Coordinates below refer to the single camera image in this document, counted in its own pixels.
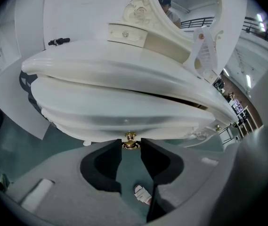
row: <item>drawer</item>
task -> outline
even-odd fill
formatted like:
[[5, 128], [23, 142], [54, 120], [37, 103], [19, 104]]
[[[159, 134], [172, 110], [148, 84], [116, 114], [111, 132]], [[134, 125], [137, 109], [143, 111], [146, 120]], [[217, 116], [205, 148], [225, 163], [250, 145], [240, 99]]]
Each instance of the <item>drawer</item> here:
[[108, 41], [143, 47], [147, 31], [120, 24], [109, 24]]

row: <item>carved rose decoration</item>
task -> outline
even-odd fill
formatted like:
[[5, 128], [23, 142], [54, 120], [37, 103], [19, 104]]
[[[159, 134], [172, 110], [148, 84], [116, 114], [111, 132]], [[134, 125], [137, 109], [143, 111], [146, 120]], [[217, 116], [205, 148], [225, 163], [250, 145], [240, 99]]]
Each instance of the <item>carved rose decoration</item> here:
[[143, 20], [146, 15], [146, 9], [143, 7], [139, 7], [134, 11], [134, 15], [136, 19]]

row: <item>railing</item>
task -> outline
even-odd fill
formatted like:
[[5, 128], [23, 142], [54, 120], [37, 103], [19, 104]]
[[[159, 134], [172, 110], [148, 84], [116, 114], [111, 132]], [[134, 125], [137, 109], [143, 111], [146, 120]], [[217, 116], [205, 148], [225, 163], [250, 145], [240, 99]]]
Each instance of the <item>railing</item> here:
[[[209, 27], [214, 20], [214, 17], [202, 17], [198, 19], [192, 19], [188, 21], [181, 22], [181, 29], [187, 28], [197, 28], [202, 26]], [[265, 24], [265, 31], [261, 30], [260, 22], [251, 17], [245, 17], [242, 30], [246, 33], [252, 33], [255, 36], [264, 39], [268, 42], [268, 24]]]
[[181, 28], [197, 28], [206, 25], [209, 27], [213, 22], [214, 17], [202, 17], [181, 22]]

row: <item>gray carpet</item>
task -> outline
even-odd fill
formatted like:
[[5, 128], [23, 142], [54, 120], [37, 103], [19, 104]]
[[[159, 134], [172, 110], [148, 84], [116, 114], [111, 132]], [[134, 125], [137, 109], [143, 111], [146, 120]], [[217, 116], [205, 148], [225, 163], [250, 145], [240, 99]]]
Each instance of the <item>gray carpet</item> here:
[[[165, 140], [171, 146], [186, 146], [188, 140]], [[57, 153], [82, 147], [83, 141], [72, 138], [50, 126], [43, 140], [32, 136], [10, 118], [4, 117], [0, 129], [0, 178], [5, 173], [10, 182], [39, 165]], [[193, 149], [223, 151], [219, 135]], [[139, 202], [133, 194], [133, 187], [141, 184], [152, 193], [153, 181], [142, 160], [140, 150], [122, 150], [122, 161], [117, 172], [117, 181], [122, 186], [122, 198], [136, 213], [145, 218], [149, 206]]]

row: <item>white panel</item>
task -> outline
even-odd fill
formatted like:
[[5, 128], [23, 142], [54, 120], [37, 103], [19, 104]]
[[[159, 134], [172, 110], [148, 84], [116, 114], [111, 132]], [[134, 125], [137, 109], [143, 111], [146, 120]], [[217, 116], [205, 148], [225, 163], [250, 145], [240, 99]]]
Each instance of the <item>white panel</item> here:
[[28, 93], [19, 84], [21, 62], [14, 62], [0, 75], [0, 109], [24, 130], [43, 139], [49, 121], [29, 103]]
[[16, 0], [16, 37], [22, 57], [44, 50], [43, 5], [44, 0]]

